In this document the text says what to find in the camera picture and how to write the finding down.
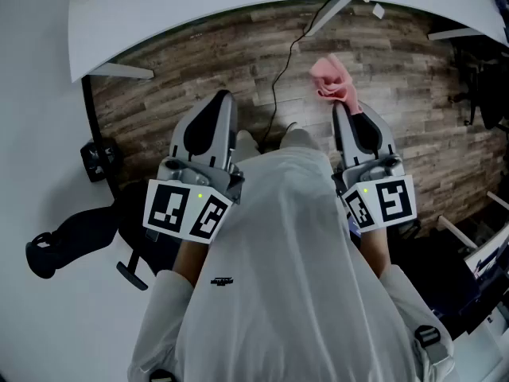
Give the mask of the person's right forearm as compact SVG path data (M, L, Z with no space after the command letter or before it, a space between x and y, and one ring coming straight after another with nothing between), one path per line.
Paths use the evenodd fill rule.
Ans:
M363 232L359 251L379 280L390 270L391 259L386 228Z

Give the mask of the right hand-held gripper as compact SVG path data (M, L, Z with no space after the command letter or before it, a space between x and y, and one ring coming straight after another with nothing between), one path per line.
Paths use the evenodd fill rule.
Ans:
M345 103L333 105L336 146L346 170L332 179L359 230L369 232L414 220L417 208L413 178L393 154L389 125L368 105L361 107L362 113L351 115Z

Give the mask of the white and black machine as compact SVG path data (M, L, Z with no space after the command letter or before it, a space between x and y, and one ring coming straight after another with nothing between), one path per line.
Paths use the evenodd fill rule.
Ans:
M463 309L465 330L471 334L504 299L509 290L509 236L486 259L476 278L479 294Z

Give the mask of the pink cloth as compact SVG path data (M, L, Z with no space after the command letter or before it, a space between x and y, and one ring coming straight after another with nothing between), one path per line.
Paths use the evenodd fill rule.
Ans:
M335 54L320 58L309 74L321 98L345 103L351 115L363 113L353 79Z

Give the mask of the black box device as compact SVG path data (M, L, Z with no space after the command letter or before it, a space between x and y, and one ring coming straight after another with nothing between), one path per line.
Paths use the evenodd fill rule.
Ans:
M113 174L117 174L123 162L122 151L117 142L112 138L103 139L103 150L112 168ZM81 149L80 155L84 164L87 177L90 182L102 181L106 178L96 145L89 140Z

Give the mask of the black office chair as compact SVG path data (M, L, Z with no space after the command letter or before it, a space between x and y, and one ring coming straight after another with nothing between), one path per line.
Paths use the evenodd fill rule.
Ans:
M78 258L108 247L120 236L132 249L128 264L117 263L116 269L139 290L148 285L137 275L141 259L156 275L173 268L181 242L142 226L148 183L127 185L112 205L78 212L54 232L43 232L25 246L25 256L32 272L49 279L57 270Z
M479 109L485 128L500 130L509 140L509 57L501 55L473 65L465 60L465 51L460 46L454 45L453 50L453 64L466 91L450 95L448 101L468 101L470 116L464 121L465 126L473 124Z

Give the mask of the person's right leg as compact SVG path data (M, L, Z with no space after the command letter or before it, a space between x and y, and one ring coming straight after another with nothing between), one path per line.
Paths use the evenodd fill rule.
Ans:
M320 146L309 132L300 127L288 130L282 137L279 149L286 150L289 148L304 148L321 151Z

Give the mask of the white frame bar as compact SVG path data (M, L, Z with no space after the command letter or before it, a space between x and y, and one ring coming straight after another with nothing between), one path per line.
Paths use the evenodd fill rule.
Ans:
M497 195L495 195L491 191L487 191L487 196L489 198L491 198L494 202L496 202L499 205L501 205L502 207L504 207L507 211L509 211L509 203L504 201L502 198L498 197Z
M452 222L450 222L443 215L440 215L437 218L437 222L439 223L439 225L449 230L467 248L471 250L476 250L478 248L477 245L472 240L470 240L459 228L457 228Z

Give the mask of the white desk support beam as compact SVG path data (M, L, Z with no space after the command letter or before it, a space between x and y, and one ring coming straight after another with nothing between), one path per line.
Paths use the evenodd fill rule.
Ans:
M428 39L430 41L439 41L439 40L446 40L446 39L452 39L452 38L458 38L458 37L477 37L477 36L483 36L483 34L473 28L459 28L459 29L450 29L446 31L436 32L436 33L429 33L427 35Z
M151 69L139 68L124 64L115 64L111 62L100 65L96 69L90 71L89 75L125 77L140 80L150 80L154 78L154 72Z

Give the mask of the white desk leg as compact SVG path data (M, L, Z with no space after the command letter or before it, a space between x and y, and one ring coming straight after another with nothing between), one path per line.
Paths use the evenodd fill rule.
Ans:
M306 36L314 35L352 0L332 0L320 8L305 29Z

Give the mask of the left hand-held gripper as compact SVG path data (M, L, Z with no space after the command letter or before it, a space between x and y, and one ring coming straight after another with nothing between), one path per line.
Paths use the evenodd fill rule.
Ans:
M237 104L228 90L219 90L185 113L171 138L174 158L163 159L157 177L149 180L143 227L202 244L214 240L232 205L240 202L244 183L237 166L228 170L237 118Z

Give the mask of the person's left forearm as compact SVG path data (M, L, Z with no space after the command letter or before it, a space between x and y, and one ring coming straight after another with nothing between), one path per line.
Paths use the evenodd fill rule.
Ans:
M195 288L209 249L208 244L183 240L173 263L172 271L186 279Z

